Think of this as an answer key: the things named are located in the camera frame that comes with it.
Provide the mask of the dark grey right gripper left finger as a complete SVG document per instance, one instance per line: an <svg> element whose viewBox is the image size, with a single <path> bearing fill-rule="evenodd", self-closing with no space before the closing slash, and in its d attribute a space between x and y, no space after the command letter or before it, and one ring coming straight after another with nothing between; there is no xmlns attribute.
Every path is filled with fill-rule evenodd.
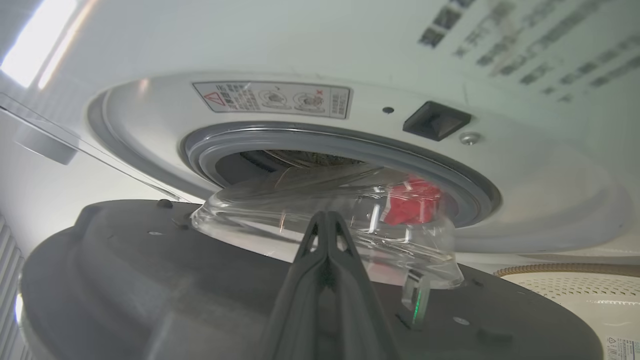
<svg viewBox="0 0 640 360"><path fill-rule="evenodd" d="M290 265L260 346L261 360L315 360L319 296L326 288L328 215L312 218Z"/></svg>

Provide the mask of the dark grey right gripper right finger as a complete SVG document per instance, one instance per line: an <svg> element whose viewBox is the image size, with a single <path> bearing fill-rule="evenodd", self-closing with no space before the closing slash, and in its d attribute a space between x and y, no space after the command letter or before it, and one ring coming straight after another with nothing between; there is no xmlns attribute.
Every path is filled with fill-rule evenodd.
<svg viewBox="0 0 640 360"><path fill-rule="evenodd" d="M342 360L399 360L400 352L345 221L326 214L327 262L334 276Z"/></svg>

